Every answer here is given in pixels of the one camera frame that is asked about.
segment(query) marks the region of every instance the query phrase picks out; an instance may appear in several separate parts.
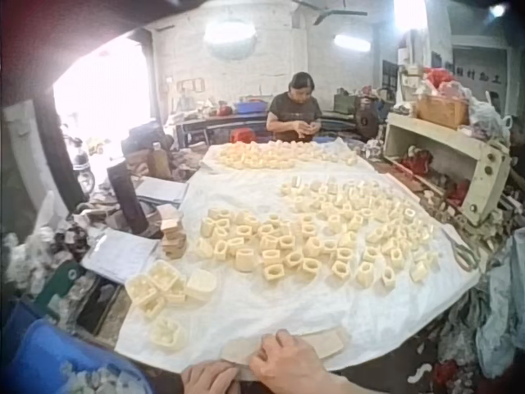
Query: bottle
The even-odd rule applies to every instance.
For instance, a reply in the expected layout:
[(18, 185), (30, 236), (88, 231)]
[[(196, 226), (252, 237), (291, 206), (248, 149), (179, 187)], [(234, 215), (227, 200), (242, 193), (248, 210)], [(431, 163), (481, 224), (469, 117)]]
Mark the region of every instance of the bottle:
[(149, 171), (150, 175), (155, 178), (173, 181), (171, 176), (170, 163), (168, 162), (167, 153), (161, 148), (160, 142), (153, 142), (153, 152), (149, 154)]

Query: ceiling fan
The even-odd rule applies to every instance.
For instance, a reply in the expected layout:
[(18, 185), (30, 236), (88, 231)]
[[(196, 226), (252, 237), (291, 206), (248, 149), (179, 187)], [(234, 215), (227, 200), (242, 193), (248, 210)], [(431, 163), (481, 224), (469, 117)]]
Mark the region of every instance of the ceiling fan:
[(307, 8), (311, 8), (312, 10), (319, 11), (319, 16), (317, 17), (315, 22), (313, 22), (314, 26), (319, 25), (330, 15), (356, 15), (356, 16), (367, 16), (368, 15), (368, 12), (364, 12), (364, 11), (331, 10), (330, 8), (320, 8), (320, 7), (314, 6), (313, 4), (310, 4), (309, 2), (303, 2), (301, 0), (292, 0), (292, 2), (300, 4), (301, 6), (304, 6)]

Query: motorcycle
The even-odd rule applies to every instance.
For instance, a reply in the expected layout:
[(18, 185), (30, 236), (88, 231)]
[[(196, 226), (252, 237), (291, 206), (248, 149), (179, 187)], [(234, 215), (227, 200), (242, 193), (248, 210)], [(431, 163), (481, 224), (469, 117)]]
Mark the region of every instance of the motorcycle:
[(95, 188), (95, 175), (91, 171), (89, 164), (89, 155), (83, 148), (83, 142), (80, 138), (70, 138), (73, 149), (68, 149), (71, 163), (73, 164), (73, 171), (80, 183), (82, 191), (90, 195)]

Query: green object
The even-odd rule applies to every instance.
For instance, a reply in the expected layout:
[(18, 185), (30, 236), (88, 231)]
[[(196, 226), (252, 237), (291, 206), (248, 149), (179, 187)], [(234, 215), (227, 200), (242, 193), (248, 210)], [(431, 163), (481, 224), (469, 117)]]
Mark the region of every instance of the green object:
[(40, 294), (34, 300), (34, 306), (41, 314), (47, 314), (58, 320), (57, 312), (49, 308), (49, 302), (57, 295), (64, 297), (75, 284), (75, 281), (84, 275), (85, 269), (75, 260), (66, 261), (52, 275), (51, 279), (44, 285)]
[(334, 112), (344, 113), (345, 115), (355, 114), (355, 97), (346, 94), (335, 94)]

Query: white machine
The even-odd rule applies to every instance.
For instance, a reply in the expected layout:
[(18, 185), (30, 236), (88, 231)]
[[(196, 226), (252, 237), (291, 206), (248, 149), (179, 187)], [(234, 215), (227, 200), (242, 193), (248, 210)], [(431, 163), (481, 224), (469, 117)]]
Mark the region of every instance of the white machine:
[[(510, 171), (507, 148), (489, 145), (428, 121), (391, 113), (386, 130), (385, 158), (400, 166), (398, 161), (411, 145), (432, 153), (431, 167), (437, 172), (457, 182), (470, 180), (459, 210), (471, 224), (481, 224), (497, 208)], [(439, 195), (444, 194), (444, 190), (427, 179), (415, 177)]]

